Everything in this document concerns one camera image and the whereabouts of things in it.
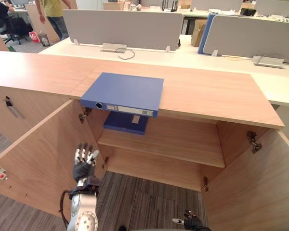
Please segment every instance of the white sticker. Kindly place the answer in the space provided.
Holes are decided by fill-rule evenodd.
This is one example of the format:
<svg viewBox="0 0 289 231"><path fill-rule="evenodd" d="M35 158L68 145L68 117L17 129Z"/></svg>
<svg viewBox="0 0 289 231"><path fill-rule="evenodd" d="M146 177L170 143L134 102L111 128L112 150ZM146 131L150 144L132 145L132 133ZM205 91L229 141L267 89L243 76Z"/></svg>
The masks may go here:
<svg viewBox="0 0 289 231"><path fill-rule="evenodd" d="M108 109L108 110L114 110L115 107L114 107L113 105L107 105L107 109Z"/></svg>
<svg viewBox="0 0 289 231"><path fill-rule="evenodd" d="M140 115L134 115L133 120L131 121L133 124L139 124Z"/></svg>
<svg viewBox="0 0 289 231"><path fill-rule="evenodd" d="M146 115L146 116L153 116L153 111L143 110L143 109L139 109L139 108L118 106L118 111L119 112L127 112L127 113Z"/></svg>

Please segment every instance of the open cabinet door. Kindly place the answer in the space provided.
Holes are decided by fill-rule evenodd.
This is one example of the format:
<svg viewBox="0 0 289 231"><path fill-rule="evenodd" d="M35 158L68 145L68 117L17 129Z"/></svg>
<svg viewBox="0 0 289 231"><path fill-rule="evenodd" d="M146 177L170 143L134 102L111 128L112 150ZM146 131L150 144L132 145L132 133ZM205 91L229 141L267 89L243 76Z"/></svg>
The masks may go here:
<svg viewBox="0 0 289 231"><path fill-rule="evenodd" d="M40 210L59 216L63 190L76 186L72 168L76 147L87 142L97 143L78 100L69 100L16 140L0 154L0 167L7 180L0 180L0 194ZM97 157L95 175L101 178L103 158ZM65 214L69 217L71 202L66 199Z"/></svg>
<svg viewBox="0 0 289 231"><path fill-rule="evenodd" d="M213 231L289 231L289 141L268 130L203 192Z"/></svg>

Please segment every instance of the blue folder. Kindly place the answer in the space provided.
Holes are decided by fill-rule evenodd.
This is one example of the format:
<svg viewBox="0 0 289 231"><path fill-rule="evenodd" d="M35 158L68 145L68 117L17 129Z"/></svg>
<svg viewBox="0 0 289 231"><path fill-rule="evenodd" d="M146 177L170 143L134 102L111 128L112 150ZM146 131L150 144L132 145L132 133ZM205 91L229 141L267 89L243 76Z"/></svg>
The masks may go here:
<svg viewBox="0 0 289 231"><path fill-rule="evenodd" d="M104 122L104 128L144 135L148 117L137 115L139 116L139 119L134 119L134 116L136 115L122 112L110 112Z"/></svg>
<svg viewBox="0 0 289 231"><path fill-rule="evenodd" d="M102 73L80 99L84 107L156 117L164 80Z"/></svg>
<svg viewBox="0 0 289 231"><path fill-rule="evenodd" d="M209 31L210 31L210 27L211 27L213 18L216 15L217 15L216 13L209 13L207 24L206 24L206 27L204 28L204 31L203 31L203 34L202 34L202 37L201 37L201 41L200 41L200 45L199 45L199 48L198 48L198 54L204 54L203 48L204 48L204 46L206 44L207 37L208 37Z"/></svg>

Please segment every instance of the gray partition panel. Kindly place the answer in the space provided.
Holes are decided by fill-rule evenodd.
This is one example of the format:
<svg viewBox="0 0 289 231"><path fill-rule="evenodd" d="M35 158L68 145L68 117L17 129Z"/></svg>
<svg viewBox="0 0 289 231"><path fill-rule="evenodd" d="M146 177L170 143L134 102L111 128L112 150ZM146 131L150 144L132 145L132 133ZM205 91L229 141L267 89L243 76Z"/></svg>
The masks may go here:
<svg viewBox="0 0 289 231"><path fill-rule="evenodd" d="M242 0L192 0L191 9L196 7L197 10L219 9L238 12L241 9L242 2Z"/></svg>
<svg viewBox="0 0 289 231"><path fill-rule="evenodd" d="M178 48L183 15L180 13L63 10L72 42L171 51Z"/></svg>
<svg viewBox="0 0 289 231"><path fill-rule="evenodd" d="M289 23L249 17L217 15L203 49L206 54L285 59L289 63Z"/></svg>
<svg viewBox="0 0 289 231"><path fill-rule="evenodd" d="M277 0L257 0L255 9L263 15L289 15L289 2Z"/></svg>
<svg viewBox="0 0 289 231"><path fill-rule="evenodd" d="M141 0L141 5L144 7L162 6L163 0Z"/></svg>

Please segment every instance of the wall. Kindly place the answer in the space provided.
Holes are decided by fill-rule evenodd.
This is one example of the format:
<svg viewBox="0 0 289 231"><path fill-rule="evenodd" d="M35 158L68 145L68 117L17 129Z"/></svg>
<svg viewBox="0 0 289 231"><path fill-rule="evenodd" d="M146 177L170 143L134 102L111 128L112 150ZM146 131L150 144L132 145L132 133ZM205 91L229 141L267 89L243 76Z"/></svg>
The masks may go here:
<svg viewBox="0 0 289 231"><path fill-rule="evenodd" d="M108 0L76 0L79 10L102 10L103 2Z"/></svg>

